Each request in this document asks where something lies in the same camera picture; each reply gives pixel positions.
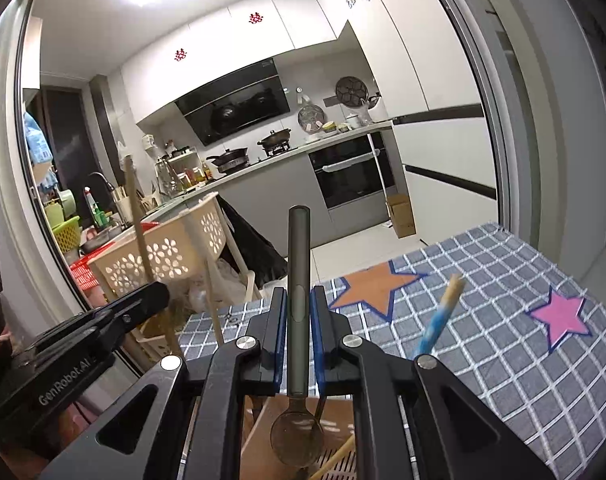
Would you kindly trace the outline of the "dark translucent spoon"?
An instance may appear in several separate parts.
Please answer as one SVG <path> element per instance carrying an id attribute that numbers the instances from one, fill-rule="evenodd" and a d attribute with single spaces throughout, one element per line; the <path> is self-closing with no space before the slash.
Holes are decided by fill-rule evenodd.
<path id="1" fill-rule="evenodd" d="M 324 435 L 307 408 L 309 380 L 310 209 L 289 210 L 286 297 L 286 397 L 288 407 L 270 430 L 270 444 L 286 466 L 304 469 L 320 455 Z"/>

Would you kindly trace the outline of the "blue patterned chopstick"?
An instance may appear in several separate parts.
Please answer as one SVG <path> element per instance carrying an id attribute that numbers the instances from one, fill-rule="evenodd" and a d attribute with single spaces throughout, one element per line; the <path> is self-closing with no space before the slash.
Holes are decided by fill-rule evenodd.
<path id="1" fill-rule="evenodd" d="M 440 303 L 433 314 L 431 321 L 423 333 L 423 336 L 414 352 L 414 358 L 422 354 L 430 354 L 436 345 L 438 338 L 444 332 L 444 329 L 457 307 L 458 301 L 462 295 L 466 281 L 460 274 L 452 274 L 444 291 Z"/>

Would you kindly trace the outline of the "cream flower-cut laundry basket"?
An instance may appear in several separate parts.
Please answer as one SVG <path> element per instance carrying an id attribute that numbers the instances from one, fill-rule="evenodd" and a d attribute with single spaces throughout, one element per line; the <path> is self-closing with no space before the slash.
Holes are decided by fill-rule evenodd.
<path id="1" fill-rule="evenodd" d="M 105 296 L 114 300 L 132 292 L 152 278 L 163 283 L 204 278 L 205 283 L 222 286 L 217 261 L 228 249 L 245 286 L 244 300 L 260 299 L 255 273 L 244 262 L 230 226 L 218 203 L 216 192 L 205 195 L 196 206 L 143 233 L 143 243 L 135 234 L 120 238 L 110 248 L 89 260 L 89 267 Z"/>

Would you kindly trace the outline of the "cardboard box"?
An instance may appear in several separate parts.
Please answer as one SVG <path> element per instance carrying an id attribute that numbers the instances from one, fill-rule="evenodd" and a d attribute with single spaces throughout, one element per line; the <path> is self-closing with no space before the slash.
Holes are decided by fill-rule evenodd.
<path id="1" fill-rule="evenodd" d="M 392 194 L 386 198 L 388 214 L 392 222 L 393 229 L 398 238 L 414 235 L 416 226 L 414 225 L 414 213 L 408 195 Z"/>

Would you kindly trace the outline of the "built-in black oven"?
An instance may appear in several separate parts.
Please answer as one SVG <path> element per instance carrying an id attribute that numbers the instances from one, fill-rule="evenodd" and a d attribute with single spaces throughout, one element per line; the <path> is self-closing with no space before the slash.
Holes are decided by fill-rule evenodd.
<path id="1" fill-rule="evenodd" d="M 395 181 L 380 131 L 366 133 L 308 154 L 328 208 L 394 188 Z"/>

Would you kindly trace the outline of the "black wok on stove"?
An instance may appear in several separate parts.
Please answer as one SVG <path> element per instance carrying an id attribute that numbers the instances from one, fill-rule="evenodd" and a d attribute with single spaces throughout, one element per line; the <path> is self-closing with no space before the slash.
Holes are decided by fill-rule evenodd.
<path id="1" fill-rule="evenodd" d="M 207 156 L 206 159 L 210 160 L 219 172 L 226 172 L 231 168 L 245 165 L 248 162 L 248 149 L 234 148 L 230 150 L 227 148 L 222 154 Z"/>

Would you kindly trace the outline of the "black pot with lid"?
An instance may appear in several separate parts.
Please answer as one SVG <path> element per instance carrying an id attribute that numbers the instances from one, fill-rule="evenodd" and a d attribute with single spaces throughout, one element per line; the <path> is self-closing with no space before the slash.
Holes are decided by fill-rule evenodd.
<path id="1" fill-rule="evenodd" d="M 289 151 L 291 130 L 284 128 L 278 131 L 271 130 L 270 135 L 257 142 L 268 157 L 276 156 Z"/>

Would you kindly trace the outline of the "grey checkered star tablecloth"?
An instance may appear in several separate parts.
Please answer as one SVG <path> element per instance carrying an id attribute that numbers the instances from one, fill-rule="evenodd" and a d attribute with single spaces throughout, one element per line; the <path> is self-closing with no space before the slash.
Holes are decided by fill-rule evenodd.
<path id="1" fill-rule="evenodd" d="M 408 358 L 452 274 L 466 288 L 435 355 L 560 479 L 606 479 L 606 307 L 519 237 L 485 223 L 434 244 L 361 234 L 312 251 L 329 300 L 351 270 L 385 263 L 407 274 L 391 310 L 344 309 L 355 334 Z"/>

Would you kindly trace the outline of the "black range hood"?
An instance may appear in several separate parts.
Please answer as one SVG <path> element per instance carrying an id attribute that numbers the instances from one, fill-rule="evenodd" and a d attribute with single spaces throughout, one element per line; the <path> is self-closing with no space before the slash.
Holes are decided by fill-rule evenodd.
<path id="1" fill-rule="evenodd" d="M 290 111 L 273 58 L 210 81 L 175 104 L 204 146 Z"/>

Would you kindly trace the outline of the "white refrigerator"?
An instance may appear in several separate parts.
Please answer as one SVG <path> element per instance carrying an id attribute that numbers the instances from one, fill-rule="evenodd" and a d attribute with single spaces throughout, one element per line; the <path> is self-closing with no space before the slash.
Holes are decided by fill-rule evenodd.
<path id="1" fill-rule="evenodd" d="M 478 83 L 440 0 L 318 0 L 350 27 L 393 124 L 414 223 L 428 244 L 498 218 Z"/>

